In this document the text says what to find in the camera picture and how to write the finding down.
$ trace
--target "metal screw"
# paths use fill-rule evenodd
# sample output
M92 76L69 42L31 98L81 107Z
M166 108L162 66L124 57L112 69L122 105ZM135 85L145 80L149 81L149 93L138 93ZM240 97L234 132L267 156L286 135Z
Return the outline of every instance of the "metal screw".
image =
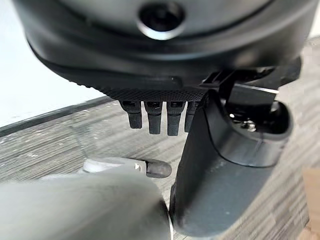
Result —
M247 129L249 132L255 132L257 130L256 124L251 120L243 121L241 123L241 128Z

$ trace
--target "floor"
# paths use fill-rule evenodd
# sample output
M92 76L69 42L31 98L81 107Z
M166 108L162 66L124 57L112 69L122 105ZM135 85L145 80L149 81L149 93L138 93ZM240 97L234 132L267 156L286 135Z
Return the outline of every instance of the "floor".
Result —
M279 164L243 216L217 240L293 240L308 221L302 181L303 167L320 167L320 38L303 50L301 78L283 86L278 99L292 110L295 129ZM35 179L72 173L84 161L84 146L108 156L157 159L173 173L154 181L169 201L170 187L187 134L169 137L129 128L128 117L116 101L67 115L0 138L0 181ZM175 233L175 240L191 239Z

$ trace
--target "black plastic part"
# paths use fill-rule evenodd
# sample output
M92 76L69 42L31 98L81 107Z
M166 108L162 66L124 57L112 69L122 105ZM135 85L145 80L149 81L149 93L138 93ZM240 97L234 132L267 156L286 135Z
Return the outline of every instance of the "black plastic part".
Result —
M128 113L130 128L142 128L141 102L139 101L119 101L123 110Z
M188 133L191 128L192 120L196 113L197 107L199 106L198 101L188 101L188 106L186 108L185 121L184 121L184 131Z
M146 163L146 176L149 178L164 179L171 175L171 165L165 161L148 159Z
M139 18L148 28L157 32L176 29L185 19L184 10L176 3L149 3L144 6Z
M149 121L149 133L150 134L160 134L161 132L161 113L162 113L161 101L145 101L144 108L148 113Z
M181 113L185 109L185 105L186 103L182 101L169 101L166 103L168 136L178 136Z
M274 166L293 130L291 113L283 103L278 102L278 105L277 115L270 114L268 119L272 125L261 126L262 131L250 132L233 124L218 96L210 92L205 116L212 144L219 154L244 166Z
M170 214L174 229L193 237L225 231L247 209L279 160L292 131L287 108L273 133L249 132L228 118L213 91L194 115L176 181Z
M86 18L60 1L13 2L33 50L43 60L63 68L65 78L86 86L99 82L100 86L92 86L97 89L157 86L168 91L196 89L203 79L220 70L289 63L300 54L318 4L317 0L273 0L263 10L226 28L156 41L88 24ZM198 4L192 2L190 11L196 11ZM79 71L81 80L73 76L79 76ZM105 77L92 71L100 71Z
M254 200L272 170L222 158L210 139L204 110L197 110L171 193L173 228L192 237L225 231Z

